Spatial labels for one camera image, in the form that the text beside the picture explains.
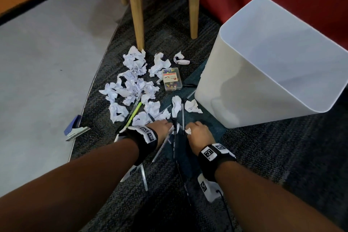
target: concrete floor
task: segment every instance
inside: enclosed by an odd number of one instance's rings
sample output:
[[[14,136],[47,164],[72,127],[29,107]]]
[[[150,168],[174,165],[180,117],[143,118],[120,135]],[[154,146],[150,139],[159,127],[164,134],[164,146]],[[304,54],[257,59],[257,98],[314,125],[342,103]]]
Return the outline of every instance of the concrete floor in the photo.
[[[80,114],[127,7],[47,0],[0,26],[0,196],[66,163]]]

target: forearm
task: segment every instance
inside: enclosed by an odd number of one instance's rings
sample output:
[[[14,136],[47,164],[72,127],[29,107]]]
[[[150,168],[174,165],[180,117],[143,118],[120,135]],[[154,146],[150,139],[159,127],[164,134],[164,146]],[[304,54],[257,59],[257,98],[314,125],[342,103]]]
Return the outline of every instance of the forearm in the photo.
[[[245,231],[342,231],[281,186],[236,162],[222,163],[215,178]]]
[[[130,139],[103,146],[0,198],[5,231],[78,231],[138,158]]]

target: black wristband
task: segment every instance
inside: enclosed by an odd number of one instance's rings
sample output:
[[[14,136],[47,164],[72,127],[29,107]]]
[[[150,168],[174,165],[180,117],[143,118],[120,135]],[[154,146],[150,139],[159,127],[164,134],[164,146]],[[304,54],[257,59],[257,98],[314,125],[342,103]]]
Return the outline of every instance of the black wristband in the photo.
[[[237,161],[236,156],[220,143],[205,146],[198,154],[198,163],[208,181],[215,180],[215,171],[225,161]]]
[[[143,160],[153,152],[157,147],[157,133],[146,126],[131,126],[128,127],[120,136],[127,136],[132,139],[139,148],[139,157],[134,165],[140,165]]]

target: carpet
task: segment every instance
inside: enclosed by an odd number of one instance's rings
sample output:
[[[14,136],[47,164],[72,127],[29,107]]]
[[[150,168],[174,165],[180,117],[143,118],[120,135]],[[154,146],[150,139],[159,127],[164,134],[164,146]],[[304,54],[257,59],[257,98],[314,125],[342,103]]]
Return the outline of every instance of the carpet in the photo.
[[[190,38],[187,0],[144,0],[145,50],[148,68],[153,56],[163,52],[165,59],[182,51],[187,66],[180,66],[186,83],[198,83],[220,24],[204,9],[199,12],[199,33]],[[76,139],[71,158],[112,143],[119,123],[112,124],[109,102],[98,90],[127,68],[122,55],[135,45],[130,9],[125,13],[96,73],[82,114],[81,126],[90,131]],[[149,74],[142,76],[145,80]],[[192,89],[166,93],[163,85],[156,101],[165,107],[174,95],[186,96]],[[318,209],[334,223],[348,229],[348,94],[344,91],[335,106],[325,114],[299,117],[237,129],[224,128],[206,110],[189,113],[186,122],[201,120],[215,140],[224,143],[240,163],[255,173],[283,185],[293,194]],[[144,162],[149,191],[143,188],[140,172],[120,183],[98,214],[82,231],[231,231],[221,199],[209,203],[197,181],[197,169],[179,161],[192,207],[171,159],[167,145],[150,166],[151,154]],[[236,231],[240,226],[233,217]]]

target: trash can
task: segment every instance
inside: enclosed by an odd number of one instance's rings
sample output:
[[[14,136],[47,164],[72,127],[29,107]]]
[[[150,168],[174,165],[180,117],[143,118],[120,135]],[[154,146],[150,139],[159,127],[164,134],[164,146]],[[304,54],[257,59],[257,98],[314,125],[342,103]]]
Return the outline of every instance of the trash can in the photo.
[[[271,0],[252,0],[216,38],[195,98],[226,128],[323,113],[348,81],[348,52]]]

